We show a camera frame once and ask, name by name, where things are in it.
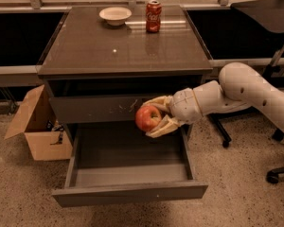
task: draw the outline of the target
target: open drawer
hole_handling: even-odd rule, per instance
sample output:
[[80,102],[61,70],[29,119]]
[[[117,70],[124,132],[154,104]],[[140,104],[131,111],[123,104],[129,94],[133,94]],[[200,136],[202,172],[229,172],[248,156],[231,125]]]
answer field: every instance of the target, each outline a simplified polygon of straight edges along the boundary
[[199,199],[207,184],[193,178],[186,133],[151,139],[133,121],[79,124],[62,207]]

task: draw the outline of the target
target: speckled floor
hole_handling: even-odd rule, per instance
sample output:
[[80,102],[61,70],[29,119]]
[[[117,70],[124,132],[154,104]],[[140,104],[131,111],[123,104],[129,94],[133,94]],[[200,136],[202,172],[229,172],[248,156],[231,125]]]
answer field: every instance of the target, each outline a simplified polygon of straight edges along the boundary
[[61,188],[68,161],[35,162],[23,135],[4,140],[12,116],[0,115],[0,226],[282,226],[284,177],[273,185],[266,172],[284,166],[284,140],[261,114],[222,121],[228,149],[207,118],[194,124],[189,141],[198,181],[209,187],[201,200],[61,208],[51,191]]

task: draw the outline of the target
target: desk cabinet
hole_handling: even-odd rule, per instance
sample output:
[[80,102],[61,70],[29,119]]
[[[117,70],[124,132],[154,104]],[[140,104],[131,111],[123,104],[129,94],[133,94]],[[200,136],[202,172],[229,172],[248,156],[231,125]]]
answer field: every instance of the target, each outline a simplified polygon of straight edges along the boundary
[[[63,207],[196,199],[207,189],[194,179],[186,129],[152,139],[134,123],[145,100],[200,85],[211,71],[179,7],[165,8],[154,37],[144,8],[119,27],[101,21],[100,8],[73,8],[39,71],[74,147],[64,189],[53,192]],[[170,17],[176,26],[164,26]],[[145,49],[149,38],[157,54]]]

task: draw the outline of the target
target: table top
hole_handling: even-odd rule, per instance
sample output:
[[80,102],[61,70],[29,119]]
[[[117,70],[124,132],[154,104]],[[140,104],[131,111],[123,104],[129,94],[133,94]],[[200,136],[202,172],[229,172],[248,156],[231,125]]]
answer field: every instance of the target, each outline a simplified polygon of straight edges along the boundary
[[284,0],[240,2],[231,8],[245,13],[270,32],[284,33]]
[[145,29],[145,6],[128,8],[122,26],[99,17],[104,7],[72,8],[38,74],[44,77],[200,75],[212,70],[186,14],[165,6],[161,29]]

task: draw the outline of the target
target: apple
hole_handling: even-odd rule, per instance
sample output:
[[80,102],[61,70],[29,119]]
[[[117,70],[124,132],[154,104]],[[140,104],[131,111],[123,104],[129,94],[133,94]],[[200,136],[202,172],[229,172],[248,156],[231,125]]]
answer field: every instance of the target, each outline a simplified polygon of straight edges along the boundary
[[161,122],[161,120],[162,120],[162,115],[160,111],[152,105],[142,106],[135,113],[136,126],[140,130],[145,132],[151,131]]

